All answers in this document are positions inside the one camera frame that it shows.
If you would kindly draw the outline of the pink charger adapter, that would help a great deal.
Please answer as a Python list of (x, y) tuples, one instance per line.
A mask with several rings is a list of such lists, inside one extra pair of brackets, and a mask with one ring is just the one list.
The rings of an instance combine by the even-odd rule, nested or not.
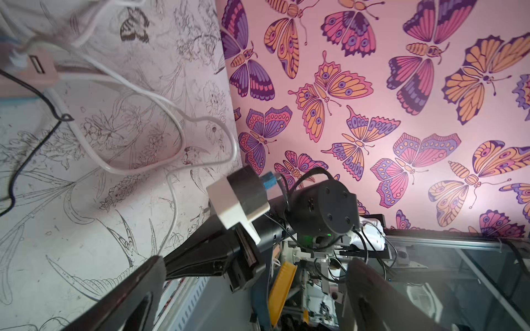
[[(44, 50), (37, 48), (28, 55), (15, 53), (17, 45), (10, 41), (1, 42), (1, 69), (42, 91), (53, 87), (59, 81), (54, 61)], [(13, 80), (1, 76), (1, 98), (31, 98), (34, 94)]]

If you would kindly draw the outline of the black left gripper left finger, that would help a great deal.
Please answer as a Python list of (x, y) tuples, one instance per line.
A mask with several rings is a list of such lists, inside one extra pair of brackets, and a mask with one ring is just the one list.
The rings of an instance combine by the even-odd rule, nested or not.
[(161, 256), (153, 256), (66, 330), (152, 330), (166, 281)]

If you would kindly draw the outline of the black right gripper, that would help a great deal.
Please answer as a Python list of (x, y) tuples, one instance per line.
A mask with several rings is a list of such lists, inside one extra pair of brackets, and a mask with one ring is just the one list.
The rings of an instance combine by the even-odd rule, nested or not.
[[(357, 195), (336, 179), (326, 179), (266, 202), (267, 210), (253, 215), (247, 230), (263, 252), (292, 239), (303, 252), (316, 255), (349, 247), (360, 231)], [(234, 230), (211, 215), (182, 245), (164, 257), (167, 279), (220, 277), (240, 253)]]

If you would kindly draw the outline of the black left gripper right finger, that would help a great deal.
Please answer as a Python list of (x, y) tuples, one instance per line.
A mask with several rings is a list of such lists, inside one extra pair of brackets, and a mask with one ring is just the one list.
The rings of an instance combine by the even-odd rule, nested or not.
[(346, 289), (358, 330), (443, 330), (359, 259), (349, 262)]

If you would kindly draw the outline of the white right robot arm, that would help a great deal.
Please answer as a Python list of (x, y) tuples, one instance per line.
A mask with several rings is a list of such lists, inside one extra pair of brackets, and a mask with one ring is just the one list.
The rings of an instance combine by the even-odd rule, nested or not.
[(166, 280), (226, 277), (233, 292), (246, 289), (269, 271), (274, 246), (294, 237), (309, 254), (339, 249), (365, 259), (390, 256), (384, 217), (362, 215), (356, 195), (335, 179), (270, 201), (258, 181), (221, 191), (238, 201), (214, 198), (206, 223), (164, 258)]

